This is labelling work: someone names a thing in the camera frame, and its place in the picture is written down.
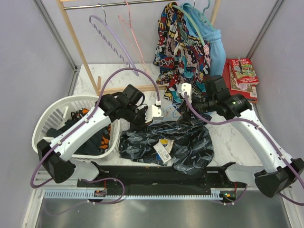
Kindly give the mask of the light blue wire hanger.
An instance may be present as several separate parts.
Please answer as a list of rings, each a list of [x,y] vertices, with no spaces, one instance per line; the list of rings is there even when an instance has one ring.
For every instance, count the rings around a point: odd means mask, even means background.
[[[169,105],[164,110],[164,118],[152,126],[151,132],[164,135],[178,134],[178,131],[187,127],[182,118],[177,106]]]

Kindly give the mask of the dark leaf-print shorts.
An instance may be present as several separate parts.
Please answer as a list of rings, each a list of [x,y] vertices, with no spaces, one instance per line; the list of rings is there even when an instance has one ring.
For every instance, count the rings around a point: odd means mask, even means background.
[[[184,112],[177,120],[151,124],[142,129],[123,131],[120,158],[133,162],[166,166],[154,146],[168,142],[165,148],[172,161],[172,170],[187,175],[196,175],[206,168],[214,157],[214,149],[206,123]]]

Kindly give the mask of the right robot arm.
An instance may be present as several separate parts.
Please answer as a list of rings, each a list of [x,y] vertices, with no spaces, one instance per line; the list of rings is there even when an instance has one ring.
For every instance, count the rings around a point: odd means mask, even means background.
[[[222,76],[208,77],[204,82],[207,97],[196,99],[192,86],[182,83],[178,93],[200,120],[211,125],[231,124],[246,139],[260,159],[261,166],[244,166],[228,163],[218,174],[218,183],[223,187],[241,182],[257,187],[265,196],[272,198],[294,182],[304,181],[304,161],[293,158],[273,139],[261,124],[252,105],[242,94],[231,95]]]

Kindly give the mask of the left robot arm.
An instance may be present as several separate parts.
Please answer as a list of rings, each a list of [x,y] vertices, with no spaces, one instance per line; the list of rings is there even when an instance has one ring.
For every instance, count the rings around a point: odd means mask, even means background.
[[[123,92],[105,94],[98,98],[95,106],[78,122],[58,137],[48,142],[45,139],[37,143],[40,165],[42,165],[55,183],[68,180],[78,167],[70,158],[89,138],[115,120],[124,119],[137,127],[144,127],[153,118],[161,115],[158,106],[150,105],[138,109],[137,102],[142,92],[128,85]]]

